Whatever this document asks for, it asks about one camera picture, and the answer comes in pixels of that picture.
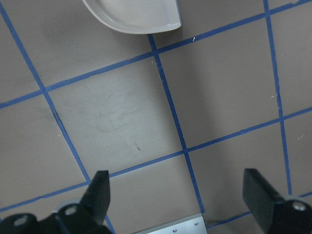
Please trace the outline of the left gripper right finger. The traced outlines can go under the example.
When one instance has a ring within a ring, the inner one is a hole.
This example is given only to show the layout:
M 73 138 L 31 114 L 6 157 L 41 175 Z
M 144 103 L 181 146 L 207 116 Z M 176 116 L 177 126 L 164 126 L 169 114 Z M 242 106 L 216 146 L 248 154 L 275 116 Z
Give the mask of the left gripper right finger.
M 312 206 L 301 197 L 282 196 L 257 169 L 244 169 L 242 196 L 263 233 L 312 232 Z

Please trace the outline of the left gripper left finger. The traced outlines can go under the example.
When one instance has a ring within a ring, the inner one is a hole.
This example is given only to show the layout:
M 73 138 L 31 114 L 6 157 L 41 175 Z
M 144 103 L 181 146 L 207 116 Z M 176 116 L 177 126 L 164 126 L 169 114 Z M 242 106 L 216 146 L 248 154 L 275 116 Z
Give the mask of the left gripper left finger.
M 61 207 L 42 220 L 31 213 L 8 216 L 0 223 L 2 234 L 108 234 L 103 222 L 110 205 L 108 171 L 96 172 L 79 203 Z

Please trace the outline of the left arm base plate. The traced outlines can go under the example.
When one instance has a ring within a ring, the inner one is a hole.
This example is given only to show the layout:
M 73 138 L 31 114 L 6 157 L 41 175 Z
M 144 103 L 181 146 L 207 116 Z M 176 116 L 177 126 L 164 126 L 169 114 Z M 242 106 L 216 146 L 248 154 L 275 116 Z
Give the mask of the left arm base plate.
M 153 228 L 145 229 L 136 234 L 207 234 L 201 213 L 187 216 Z

